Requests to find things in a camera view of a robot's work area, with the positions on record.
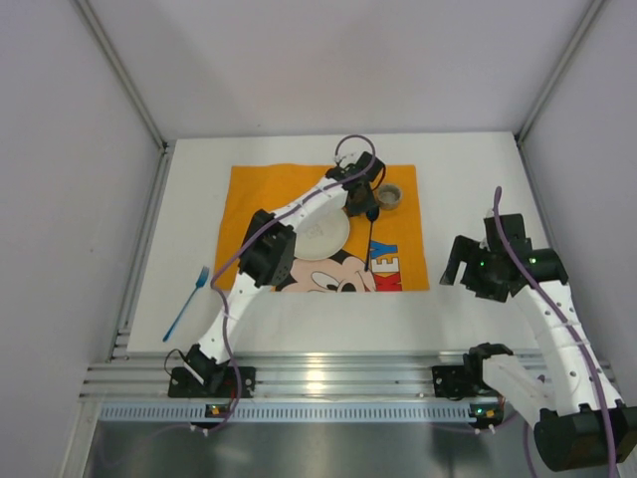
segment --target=metal frame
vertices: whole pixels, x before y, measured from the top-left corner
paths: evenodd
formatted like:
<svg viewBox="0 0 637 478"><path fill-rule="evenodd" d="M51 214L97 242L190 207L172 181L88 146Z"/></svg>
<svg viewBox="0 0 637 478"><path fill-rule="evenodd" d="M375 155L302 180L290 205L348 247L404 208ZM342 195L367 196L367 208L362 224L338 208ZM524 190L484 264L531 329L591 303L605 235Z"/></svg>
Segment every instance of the metal frame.
<svg viewBox="0 0 637 478"><path fill-rule="evenodd" d="M91 33L91 36L98 43L98 47L104 54L108 65L112 68L112 71L119 81L121 88L128 96L128 99L130 100L133 107L137 111L137 114L146 126L146 129L152 137L152 140L161 150L166 149L166 140L163 138L161 131L159 131L159 128L157 127L154 119L150 115L146 104L139 94L139 90L130 78L130 74L119 59L119 55L112 45L110 38L106 34L106 31L102 26L102 23L100 22L95 9L91 5L91 2L89 0L71 0L71 2L80 14L80 17L84 21L87 28L89 29L89 33Z"/></svg>
<svg viewBox="0 0 637 478"><path fill-rule="evenodd" d="M595 22L608 2L609 0L591 0L588 4L588 8L586 8L586 11L580 18L575 31L566 45L566 48L559 56L559 60L557 60L553 70L539 91L539 95L533 102L531 110L527 114L527 118L517 134L518 144L524 144L531 132L531 129L533 128L533 125L543 112L544 108L546 108L548 101L555 93L561 79L568 71L568 68L572 64L577 53L581 50L584 41L592 31Z"/></svg>
<svg viewBox="0 0 637 478"><path fill-rule="evenodd" d="M113 404L118 401L126 404L143 401L163 406L162 403L165 405L166 402L167 376L163 370L163 356L131 357L127 353L126 346L131 312L134 310L137 299L148 246L166 183L172 148L169 147L152 118L90 0L71 0L71 2L160 150L157 171L145 207L143 223L138 233L134 257L119 307L116 329L108 345L108 359L106 363L96 363L89 368L80 397L80 409L73 436L59 475L76 478L84 474L96 424L100 419L104 403ZM559 61L533 102L521 130L516 134L518 148L542 225L551 243L554 243L554 235L546 219L546 209L537 193L535 180L528 168L525 140L607 3L608 0L590 1ZM517 354L527 370L532 370L532 373L536 374L542 373L544 365L538 351L517 351ZM437 403L440 399L433 395L431 366L462 362L460 352L439 352L429 355L374 355L373 357L334 354L243 356L239 360L241 364L252 364L258 368L258 374L263 379L257 390L269 391L261 396L258 394L254 396L250 399L252 403L264 405L285 402L326 403L335 399L363 400L369 403L374 400L383 400L385 404L389 404L389 407L400 406L404 403ZM177 360L170 360L168 364L176 365ZM606 369L606 374L612 381L613 375L608 363L603 363L602 367ZM317 389L317 383L322 385L321 389ZM637 456L629 458L620 466L620 473L625 472L626 476L629 476L631 470L637 470Z"/></svg>

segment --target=black bracket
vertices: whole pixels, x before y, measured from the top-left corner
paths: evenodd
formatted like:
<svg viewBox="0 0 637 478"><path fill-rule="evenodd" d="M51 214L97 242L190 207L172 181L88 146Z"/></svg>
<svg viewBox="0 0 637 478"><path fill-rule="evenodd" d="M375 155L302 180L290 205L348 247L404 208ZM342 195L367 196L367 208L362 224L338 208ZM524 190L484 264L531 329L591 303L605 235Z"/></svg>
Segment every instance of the black bracket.
<svg viewBox="0 0 637 478"><path fill-rule="evenodd" d="M242 380L241 398L251 398L257 382L257 370L253 366L240 366L239 373ZM168 396L170 398L231 398L235 396L236 389L237 380L231 366L223 369L219 386L214 391L203 386L187 368L177 366L170 375Z"/></svg>
<svg viewBox="0 0 637 478"><path fill-rule="evenodd" d="M478 396L476 384L463 365L435 365L431 367L434 393L438 398L461 400Z"/></svg>

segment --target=white plate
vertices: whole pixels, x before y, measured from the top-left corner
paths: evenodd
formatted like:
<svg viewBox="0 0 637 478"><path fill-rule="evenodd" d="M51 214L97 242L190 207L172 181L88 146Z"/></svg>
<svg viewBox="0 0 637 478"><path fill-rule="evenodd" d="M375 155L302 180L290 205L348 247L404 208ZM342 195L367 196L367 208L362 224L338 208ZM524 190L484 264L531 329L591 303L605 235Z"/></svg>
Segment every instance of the white plate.
<svg viewBox="0 0 637 478"><path fill-rule="evenodd" d="M348 237L349 218L342 209L338 209L297 235L295 257L306 261L327 259L342 249Z"/></svg>

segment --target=small bowl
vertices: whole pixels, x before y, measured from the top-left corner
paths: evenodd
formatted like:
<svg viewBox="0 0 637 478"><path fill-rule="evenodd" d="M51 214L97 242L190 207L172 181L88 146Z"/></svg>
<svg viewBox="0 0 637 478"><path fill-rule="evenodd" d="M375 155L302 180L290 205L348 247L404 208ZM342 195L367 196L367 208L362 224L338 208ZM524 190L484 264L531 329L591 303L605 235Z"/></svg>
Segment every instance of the small bowl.
<svg viewBox="0 0 637 478"><path fill-rule="evenodd" d="M376 200L381 209L391 211L402 201L402 189L395 184L382 184L376 190Z"/></svg>

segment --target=orange placemat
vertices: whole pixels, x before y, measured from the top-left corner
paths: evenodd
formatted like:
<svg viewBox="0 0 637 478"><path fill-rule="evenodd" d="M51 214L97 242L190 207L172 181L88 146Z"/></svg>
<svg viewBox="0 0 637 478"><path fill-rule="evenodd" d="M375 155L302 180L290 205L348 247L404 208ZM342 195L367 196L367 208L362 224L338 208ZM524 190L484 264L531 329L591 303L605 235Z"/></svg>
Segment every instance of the orange placemat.
<svg viewBox="0 0 637 478"><path fill-rule="evenodd" d="M230 178L215 267L221 267L241 247L252 215L273 211L306 193L330 166L274 164L234 166ZM349 238L336 254L322 261L295 259L291 275L278 290L297 292L364 292L429 290L423 250L416 168L387 166L385 183L398 185L403 199L393 211L380 211L374 223L369 271L364 271L369 221L349 218ZM217 285L232 288L239 261Z"/></svg>

